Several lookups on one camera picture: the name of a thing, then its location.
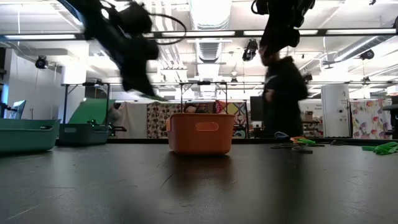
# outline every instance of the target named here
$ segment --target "green plastic bin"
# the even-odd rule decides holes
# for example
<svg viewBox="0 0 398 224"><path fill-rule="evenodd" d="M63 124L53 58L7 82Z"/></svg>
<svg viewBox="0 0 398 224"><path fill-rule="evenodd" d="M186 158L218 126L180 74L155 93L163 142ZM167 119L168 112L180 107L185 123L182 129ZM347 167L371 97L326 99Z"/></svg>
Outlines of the green plastic bin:
<svg viewBox="0 0 398 224"><path fill-rule="evenodd" d="M0 119L0 153L51 150L59 125L60 120Z"/></svg>
<svg viewBox="0 0 398 224"><path fill-rule="evenodd" d="M105 144L109 126L91 124L61 124L59 143L63 146L89 146Z"/></svg>

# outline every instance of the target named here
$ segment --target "security camera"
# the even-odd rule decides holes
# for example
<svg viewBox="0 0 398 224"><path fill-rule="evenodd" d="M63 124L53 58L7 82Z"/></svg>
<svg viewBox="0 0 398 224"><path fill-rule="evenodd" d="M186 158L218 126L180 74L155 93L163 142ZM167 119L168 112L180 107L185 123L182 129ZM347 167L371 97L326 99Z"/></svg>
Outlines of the security camera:
<svg viewBox="0 0 398 224"><path fill-rule="evenodd" d="M49 67L49 62L46 60L46 56L39 56L36 60L35 66L38 69L46 69Z"/></svg>
<svg viewBox="0 0 398 224"><path fill-rule="evenodd" d="M244 48L242 59L245 62L251 61L256 56L256 50L259 49L257 41L250 39L246 47Z"/></svg>
<svg viewBox="0 0 398 224"><path fill-rule="evenodd" d="M365 60L365 59L370 60L370 59L374 58L374 52L373 52L373 50L368 50L368 51L366 51L366 52L363 52L363 53L359 56L359 58L362 59L362 60Z"/></svg>

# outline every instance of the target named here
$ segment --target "blurry person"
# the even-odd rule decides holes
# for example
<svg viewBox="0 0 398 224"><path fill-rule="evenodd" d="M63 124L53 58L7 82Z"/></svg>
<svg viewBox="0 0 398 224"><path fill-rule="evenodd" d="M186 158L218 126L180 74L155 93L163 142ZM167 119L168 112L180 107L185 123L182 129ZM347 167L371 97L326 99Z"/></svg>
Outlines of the blurry person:
<svg viewBox="0 0 398 224"><path fill-rule="evenodd" d="M196 105L189 103L184 106L184 113L206 113L206 111L198 109Z"/></svg>
<svg viewBox="0 0 398 224"><path fill-rule="evenodd" d="M302 136L303 126L299 101L308 96L305 81L292 57L280 58L279 52L264 57L260 46L261 62L268 67L264 84L264 126L267 138L281 131L290 137Z"/></svg>

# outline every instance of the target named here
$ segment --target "green cloth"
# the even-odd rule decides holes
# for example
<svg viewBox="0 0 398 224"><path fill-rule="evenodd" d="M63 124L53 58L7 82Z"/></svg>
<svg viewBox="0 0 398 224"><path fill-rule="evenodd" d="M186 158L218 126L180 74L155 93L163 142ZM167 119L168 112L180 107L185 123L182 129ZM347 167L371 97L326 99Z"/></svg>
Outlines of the green cloth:
<svg viewBox="0 0 398 224"><path fill-rule="evenodd" d="M109 100L109 108L115 100ZM86 124L87 121L96 120L98 124L102 124L106 116L106 99L87 98L75 110L68 124Z"/></svg>
<svg viewBox="0 0 398 224"><path fill-rule="evenodd" d="M315 141L312 141L312 140L309 140L309 139L298 139L297 142L304 143L304 144L307 144L309 146L314 145L316 143Z"/></svg>
<svg viewBox="0 0 398 224"><path fill-rule="evenodd" d="M388 155L388 154L396 153L398 151L398 143L397 142L389 142L389 143L381 144L380 146L362 146L362 150L373 151L377 155Z"/></svg>

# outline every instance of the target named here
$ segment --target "cardboard box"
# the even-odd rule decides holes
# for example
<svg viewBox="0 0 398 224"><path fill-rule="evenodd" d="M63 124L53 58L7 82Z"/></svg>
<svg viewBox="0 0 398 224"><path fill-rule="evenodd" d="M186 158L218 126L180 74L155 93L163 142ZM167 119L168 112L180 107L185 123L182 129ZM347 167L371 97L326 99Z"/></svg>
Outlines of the cardboard box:
<svg viewBox="0 0 398 224"><path fill-rule="evenodd" d="M313 114L312 111L305 111L305 112L304 112L304 121L306 121L306 122L312 122L312 121L313 121L313 119L312 119L312 114Z"/></svg>

